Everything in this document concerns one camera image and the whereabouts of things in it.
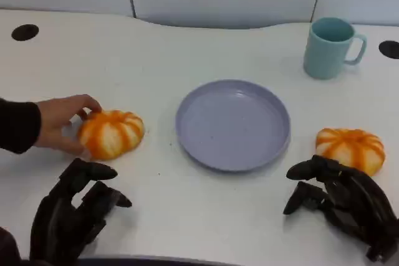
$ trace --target mug handle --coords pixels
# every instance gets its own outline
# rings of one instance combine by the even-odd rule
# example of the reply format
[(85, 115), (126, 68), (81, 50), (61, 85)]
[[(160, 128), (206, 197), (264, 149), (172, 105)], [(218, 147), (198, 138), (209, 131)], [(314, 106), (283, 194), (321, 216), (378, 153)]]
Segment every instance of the mug handle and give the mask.
[(360, 49), (360, 52), (358, 54), (358, 56), (353, 59), (353, 60), (346, 60), (345, 63), (348, 65), (357, 65), (363, 58), (364, 52), (366, 51), (366, 47), (367, 47), (367, 38), (366, 36), (364, 36), (363, 34), (355, 34), (355, 37), (357, 37), (358, 39), (362, 40), (362, 48)]

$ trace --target robotic hand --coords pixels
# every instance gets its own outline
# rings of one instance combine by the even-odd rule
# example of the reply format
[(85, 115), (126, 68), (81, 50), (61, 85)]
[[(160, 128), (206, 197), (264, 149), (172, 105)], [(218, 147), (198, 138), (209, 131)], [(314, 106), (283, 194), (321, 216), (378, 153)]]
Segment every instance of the robotic hand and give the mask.
[[(132, 206), (121, 192), (99, 181), (116, 176), (117, 172), (107, 165), (75, 159), (40, 203), (31, 231), (29, 260), (52, 265), (75, 262), (105, 227), (104, 217), (115, 206)], [(97, 182), (75, 208), (71, 204), (73, 196), (91, 180)]]
[(322, 211), (333, 226), (368, 244), (367, 257), (373, 262), (386, 262), (397, 251), (399, 221), (385, 193), (365, 173), (315, 155), (290, 168), (287, 178), (316, 178), (327, 192), (299, 182), (284, 209), (285, 215), (300, 206)]

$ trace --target mug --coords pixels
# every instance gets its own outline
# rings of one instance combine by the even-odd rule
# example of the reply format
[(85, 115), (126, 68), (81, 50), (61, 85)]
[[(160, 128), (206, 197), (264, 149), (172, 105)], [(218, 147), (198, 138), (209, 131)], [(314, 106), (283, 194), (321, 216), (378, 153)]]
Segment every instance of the mug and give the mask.
[[(353, 38), (363, 41), (356, 59), (345, 60)], [(357, 34), (352, 25), (339, 18), (321, 18), (312, 23), (304, 57), (304, 69), (316, 79), (331, 79), (344, 64), (357, 65), (366, 51), (367, 38)]]

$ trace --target pumpkin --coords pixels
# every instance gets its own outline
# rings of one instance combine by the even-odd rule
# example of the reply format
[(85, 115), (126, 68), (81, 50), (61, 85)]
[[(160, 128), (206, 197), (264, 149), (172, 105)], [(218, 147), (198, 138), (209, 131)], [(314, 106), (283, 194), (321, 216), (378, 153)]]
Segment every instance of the pumpkin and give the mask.
[(91, 113), (78, 132), (93, 159), (114, 159), (138, 146), (144, 136), (141, 118), (119, 110)]
[(324, 128), (317, 134), (316, 154), (373, 176), (385, 160), (381, 140), (366, 131)]

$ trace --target human hand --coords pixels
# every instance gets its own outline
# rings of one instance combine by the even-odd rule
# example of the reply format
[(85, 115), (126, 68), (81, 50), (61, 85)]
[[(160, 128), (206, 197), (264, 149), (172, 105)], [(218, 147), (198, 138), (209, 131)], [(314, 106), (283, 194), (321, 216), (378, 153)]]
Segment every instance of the human hand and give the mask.
[(62, 136), (62, 127), (71, 125), (70, 119), (78, 115), (82, 120), (87, 114), (84, 108), (101, 112), (100, 104), (89, 95), (76, 95), (67, 98), (37, 102), (42, 126), (35, 146), (61, 150), (76, 156), (90, 156), (89, 151), (77, 140)]

